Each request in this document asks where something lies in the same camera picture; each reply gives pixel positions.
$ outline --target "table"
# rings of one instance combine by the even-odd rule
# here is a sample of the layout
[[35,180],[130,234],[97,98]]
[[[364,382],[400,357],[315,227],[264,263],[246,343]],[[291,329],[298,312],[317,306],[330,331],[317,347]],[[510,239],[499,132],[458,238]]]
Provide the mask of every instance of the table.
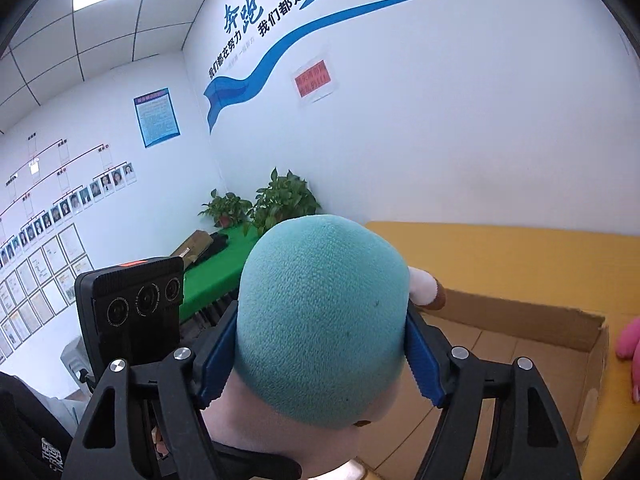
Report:
[[226,248],[184,273],[184,301],[180,307],[180,321],[189,319],[240,284],[242,268],[258,241],[258,233],[251,227],[245,237],[242,226],[222,229],[220,232],[229,237]]
[[367,228],[449,288],[606,317],[609,360],[582,464],[583,480],[602,480],[640,425],[630,364],[614,354],[620,331],[640,316],[640,237],[408,222],[370,222]]

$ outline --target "cardboard box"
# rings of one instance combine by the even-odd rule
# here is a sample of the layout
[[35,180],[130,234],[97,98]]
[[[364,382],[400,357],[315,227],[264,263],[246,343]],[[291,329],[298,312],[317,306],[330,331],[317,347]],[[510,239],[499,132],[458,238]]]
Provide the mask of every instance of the cardboard box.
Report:
[[206,231],[196,230],[178,247],[171,256],[180,256],[184,262],[184,270],[198,259],[204,250],[213,243],[213,238]]
[[[423,313],[454,346],[477,357],[511,363],[532,359],[551,392],[582,463],[595,417],[609,332],[601,316],[571,308],[521,303],[447,291],[441,311]],[[465,480],[479,480],[488,448],[494,401],[483,401]],[[440,410],[420,396],[405,365],[400,393],[386,417],[361,428],[358,458],[386,480],[413,480]]]

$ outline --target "blue gripper pad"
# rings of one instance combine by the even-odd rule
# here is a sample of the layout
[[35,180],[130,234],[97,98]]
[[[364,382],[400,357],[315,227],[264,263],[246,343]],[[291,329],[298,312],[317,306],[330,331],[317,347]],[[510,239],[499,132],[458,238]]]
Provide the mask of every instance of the blue gripper pad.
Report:
[[202,389],[198,394],[202,406],[209,406],[212,400],[222,395],[222,390],[234,367],[237,320],[238,312],[236,311],[202,367]]
[[404,330],[404,356],[420,394],[429,399],[436,408],[441,408],[446,393],[440,383],[440,366],[409,315],[406,317]]

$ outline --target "black bag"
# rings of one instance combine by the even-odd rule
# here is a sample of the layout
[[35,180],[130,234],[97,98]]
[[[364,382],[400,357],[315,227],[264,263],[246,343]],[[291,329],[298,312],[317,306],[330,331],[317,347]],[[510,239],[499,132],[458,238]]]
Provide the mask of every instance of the black bag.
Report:
[[2,478],[60,480],[71,441],[23,382],[0,372]]

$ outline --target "drop ceiling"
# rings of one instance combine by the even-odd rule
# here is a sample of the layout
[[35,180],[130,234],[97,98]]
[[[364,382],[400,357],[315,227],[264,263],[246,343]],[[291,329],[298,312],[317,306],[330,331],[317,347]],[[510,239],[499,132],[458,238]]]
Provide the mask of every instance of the drop ceiling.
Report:
[[0,58],[0,132],[111,68],[182,49],[204,0],[39,0]]

